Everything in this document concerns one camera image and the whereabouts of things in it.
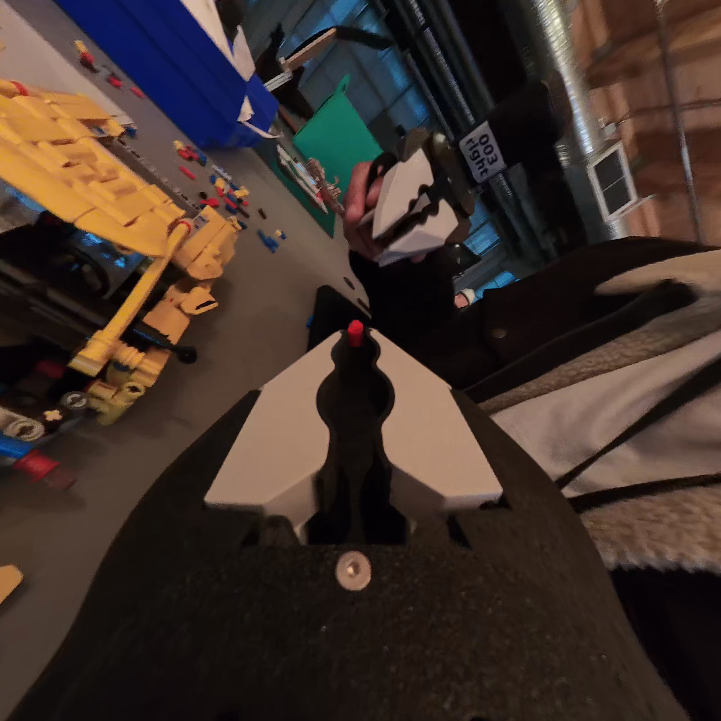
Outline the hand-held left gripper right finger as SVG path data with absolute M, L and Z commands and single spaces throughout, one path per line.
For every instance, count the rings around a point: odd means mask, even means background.
M 500 500 L 502 486 L 451 387 L 378 330 L 369 337 L 393 396 L 381 424 L 392 506 L 423 523 Z

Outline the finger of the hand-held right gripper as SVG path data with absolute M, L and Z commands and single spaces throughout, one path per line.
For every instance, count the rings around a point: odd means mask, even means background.
M 446 243 L 459 224 L 456 213 L 450 204 L 439 204 L 435 214 L 426 213 L 430 209 L 428 205 L 422 212 L 402 219 L 381 236 L 385 247 L 377 257 L 380 267 L 426 256 Z
M 431 163 L 424 149 L 394 165 L 383 177 L 374 209 L 372 238 L 380 239 L 413 210 L 423 189 L 434 183 Z

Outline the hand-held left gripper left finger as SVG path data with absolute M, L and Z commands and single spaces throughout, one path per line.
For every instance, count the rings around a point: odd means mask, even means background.
M 314 481 L 327 460 L 330 432 L 317 395 L 334 372 L 332 334 L 260 390 L 204 503 L 211 508 L 286 518 L 300 530 L 317 512 Z

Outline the pile of small coloured pins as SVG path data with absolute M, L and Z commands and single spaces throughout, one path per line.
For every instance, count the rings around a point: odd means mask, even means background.
M 110 68 L 106 66 L 97 66 L 95 57 L 89 52 L 89 49 L 83 41 L 77 39 L 74 41 L 74 45 L 77 50 L 78 61 L 83 67 L 96 74 L 103 71 L 106 83 L 116 89 L 122 89 L 122 79 L 114 71 L 110 70 Z M 253 136 L 257 136 L 259 138 L 263 137 L 266 139 L 274 138 L 275 135 L 268 131 L 263 131 L 260 127 L 251 122 L 251 119 L 253 118 L 251 111 L 251 104 L 249 103 L 249 99 L 246 97 L 243 105 L 241 106 L 241 112 L 239 113 L 239 126 L 251 131 Z M 186 164 L 198 163 L 202 167 L 207 166 L 208 159 L 206 155 L 197 147 L 188 143 L 183 143 L 180 140 L 174 140 L 173 145 L 176 155 L 183 159 Z M 203 207 L 217 209 L 220 207 L 219 202 L 222 201 L 223 207 L 231 214 L 231 217 L 237 216 L 238 213 L 242 214 L 246 218 L 248 217 L 248 214 L 244 210 L 244 207 L 247 206 L 245 198 L 248 192 L 246 190 L 242 190 L 240 187 L 236 187 L 231 180 L 231 176 L 220 169 L 215 169 L 214 175 L 210 178 L 210 182 L 213 184 L 213 192 L 215 193 L 215 196 L 210 197 L 207 193 L 200 192 L 200 200 Z

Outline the wooden metal jointed arm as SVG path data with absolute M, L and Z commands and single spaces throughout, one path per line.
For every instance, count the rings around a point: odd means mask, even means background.
M 394 41 L 384 35 L 368 32 L 355 27 L 333 26 L 314 34 L 303 42 L 288 57 L 278 58 L 279 73 L 264 83 L 268 92 L 273 92 L 292 80 L 297 68 L 322 54 L 336 42 L 354 42 L 374 50 L 387 50 Z

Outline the person's right hand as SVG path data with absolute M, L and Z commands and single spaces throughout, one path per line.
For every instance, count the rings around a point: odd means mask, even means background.
M 383 177 L 376 178 L 372 184 L 368 184 L 372 165 L 371 161 L 364 161 L 353 169 L 343 201 L 345 208 L 343 232 L 350 250 L 373 262 L 382 253 L 383 248 L 373 238 L 372 222 L 363 223 L 362 220 L 378 203 Z

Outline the green plastic board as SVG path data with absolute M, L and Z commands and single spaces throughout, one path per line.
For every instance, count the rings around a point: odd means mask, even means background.
M 293 137 L 306 166 L 310 167 L 311 160 L 317 161 L 326 183 L 338 189 L 338 201 L 345 197 L 354 167 L 374 161 L 383 153 L 347 97 L 350 80 L 350 74 L 342 77 L 334 92 Z

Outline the small tan toy model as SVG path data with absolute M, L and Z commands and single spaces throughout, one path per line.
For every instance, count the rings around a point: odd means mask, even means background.
M 345 215 L 337 177 L 335 181 L 329 182 L 324 167 L 315 158 L 300 161 L 280 144 L 276 145 L 275 152 L 281 172 L 300 188 L 312 207 L 325 215 L 334 214 L 341 218 Z

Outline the white air vent grille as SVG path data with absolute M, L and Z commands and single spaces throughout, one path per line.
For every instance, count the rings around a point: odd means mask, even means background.
M 604 223 L 619 221 L 650 200 L 639 194 L 621 140 L 593 157 L 585 170 Z

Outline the tall paned window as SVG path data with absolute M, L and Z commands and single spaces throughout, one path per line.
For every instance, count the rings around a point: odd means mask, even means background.
M 390 2 L 310 2 L 293 29 L 286 25 L 284 49 L 333 25 L 392 37 L 386 18 Z M 393 38 L 391 48 L 377 50 L 356 42 L 337 41 L 308 61 L 300 81 L 303 97 L 319 110 L 343 82 L 344 93 L 365 127 L 384 150 L 397 147 L 412 129 L 443 131 L 454 137 L 454 119 L 430 87 L 419 60 Z M 517 203 L 506 175 L 475 192 L 471 234 L 465 247 L 473 264 L 456 275 L 459 287 L 484 292 L 512 284 L 526 275 L 520 256 Z

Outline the crumpled white printed bags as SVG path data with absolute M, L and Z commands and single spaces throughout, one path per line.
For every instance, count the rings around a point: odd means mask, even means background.
M 236 35 L 230 41 L 223 29 L 215 2 L 182 1 L 182 3 L 232 67 L 235 76 L 242 79 L 242 94 L 237 98 L 240 103 L 237 123 L 263 139 L 276 140 L 283 137 L 283 131 L 273 127 L 278 111 L 274 95 L 260 82 L 259 93 L 252 97 L 251 91 L 254 89 L 252 82 L 260 81 L 260 78 L 257 76 L 255 62 L 241 25 L 237 24 Z

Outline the blue plastic bin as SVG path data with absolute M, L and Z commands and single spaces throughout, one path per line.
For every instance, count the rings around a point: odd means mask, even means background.
M 59 1 L 61 9 L 202 149 L 250 148 L 263 140 L 237 123 L 242 79 L 182 1 Z M 215 2 L 226 36 L 242 7 Z

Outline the yellow toy car model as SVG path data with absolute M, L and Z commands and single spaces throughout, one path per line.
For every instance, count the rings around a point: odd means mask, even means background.
M 2 473 L 56 490 L 76 474 L 43 445 L 83 417 L 112 425 L 215 309 L 237 205 L 190 200 L 81 94 L 2 79 Z

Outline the silver ventilation duct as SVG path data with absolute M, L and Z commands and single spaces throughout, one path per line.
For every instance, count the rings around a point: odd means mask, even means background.
M 538 71 L 551 82 L 566 110 L 566 131 L 557 144 L 564 177 L 591 242 L 627 237 L 624 219 L 604 221 L 587 173 L 608 147 L 592 108 L 590 89 L 571 35 L 569 14 L 561 1 L 525 1 L 522 7 Z

